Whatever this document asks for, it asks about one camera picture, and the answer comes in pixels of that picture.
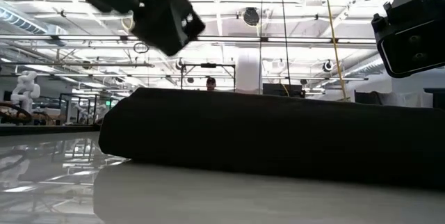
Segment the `black towel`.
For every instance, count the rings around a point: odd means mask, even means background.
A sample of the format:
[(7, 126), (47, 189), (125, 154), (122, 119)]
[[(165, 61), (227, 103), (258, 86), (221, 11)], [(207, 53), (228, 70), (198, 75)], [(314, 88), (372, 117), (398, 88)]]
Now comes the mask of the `black towel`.
[(164, 166), (445, 191), (440, 109), (140, 88), (98, 143)]

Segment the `black metal rack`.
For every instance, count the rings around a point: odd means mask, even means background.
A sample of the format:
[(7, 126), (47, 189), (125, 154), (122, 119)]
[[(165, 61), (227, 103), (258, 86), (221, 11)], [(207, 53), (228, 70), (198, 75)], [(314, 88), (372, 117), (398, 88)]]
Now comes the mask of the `black metal rack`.
[(61, 93), (58, 98), (62, 125), (93, 125), (113, 105), (113, 98), (99, 94)]

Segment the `white humanoid robot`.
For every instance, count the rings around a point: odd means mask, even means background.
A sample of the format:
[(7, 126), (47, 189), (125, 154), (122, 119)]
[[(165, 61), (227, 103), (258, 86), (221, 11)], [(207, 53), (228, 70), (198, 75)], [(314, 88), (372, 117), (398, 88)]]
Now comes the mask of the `white humanoid robot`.
[(33, 100), (40, 96), (40, 86), (35, 83), (38, 73), (23, 71), (17, 78), (17, 85), (12, 91), (10, 100), (14, 105), (20, 106), (26, 112), (32, 112)]

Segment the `white round column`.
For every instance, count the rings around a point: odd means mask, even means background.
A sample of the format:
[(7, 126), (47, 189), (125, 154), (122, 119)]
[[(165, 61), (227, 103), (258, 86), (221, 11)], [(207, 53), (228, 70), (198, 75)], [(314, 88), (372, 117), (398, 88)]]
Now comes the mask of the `white round column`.
[(257, 49), (242, 49), (236, 59), (235, 91), (259, 94), (262, 84), (261, 59)]

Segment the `black flat monitor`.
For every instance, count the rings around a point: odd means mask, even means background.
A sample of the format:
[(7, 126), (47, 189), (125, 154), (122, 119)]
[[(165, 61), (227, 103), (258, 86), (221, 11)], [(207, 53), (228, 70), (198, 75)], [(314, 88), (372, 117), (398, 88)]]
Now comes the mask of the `black flat monitor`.
[(264, 83), (263, 94), (282, 97), (306, 97), (306, 92), (301, 85), (289, 85), (284, 83)]

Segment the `long ceiling light bar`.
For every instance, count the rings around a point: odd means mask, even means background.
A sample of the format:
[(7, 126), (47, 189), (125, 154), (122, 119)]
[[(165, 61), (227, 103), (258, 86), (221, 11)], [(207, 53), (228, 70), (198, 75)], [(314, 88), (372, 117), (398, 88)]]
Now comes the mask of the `long ceiling light bar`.
[[(333, 43), (332, 38), (284, 38), (284, 37), (233, 37), (233, 36), (199, 36), (197, 41), (208, 42), (291, 42), (291, 43)], [(373, 44), (368, 38), (336, 38), (341, 44)]]

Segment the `black gantry frame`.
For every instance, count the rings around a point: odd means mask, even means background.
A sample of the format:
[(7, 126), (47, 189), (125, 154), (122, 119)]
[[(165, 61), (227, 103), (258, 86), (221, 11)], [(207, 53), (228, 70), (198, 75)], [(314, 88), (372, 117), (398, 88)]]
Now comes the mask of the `black gantry frame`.
[[(206, 69), (213, 69), (213, 68), (221, 67), (233, 79), (233, 91), (236, 90), (236, 66), (235, 66), (235, 64), (217, 64), (217, 63), (200, 63), (200, 64), (186, 63), (186, 64), (181, 65), (181, 69), (180, 69), (180, 89), (181, 90), (184, 87), (184, 77), (189, 72), (191, 72), (195, 67), (206, 68)], [(230, 73), (227, 70), (227, 67), (231, 67), (234, 70), (233, 73)]]

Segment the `black metal table frame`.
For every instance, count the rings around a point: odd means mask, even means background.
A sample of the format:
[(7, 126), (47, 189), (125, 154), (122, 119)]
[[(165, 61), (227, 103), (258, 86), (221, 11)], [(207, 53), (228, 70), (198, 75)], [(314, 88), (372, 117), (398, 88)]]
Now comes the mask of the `black metal table frame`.
[(27, 125), (27, 126), (2, 126), (0, 127), (0, 136), (19, 136), (34, 134), (64, 134), (99, 131), (99, 125), (65, 125), (65, 126), (43, 126), (43, 125)]

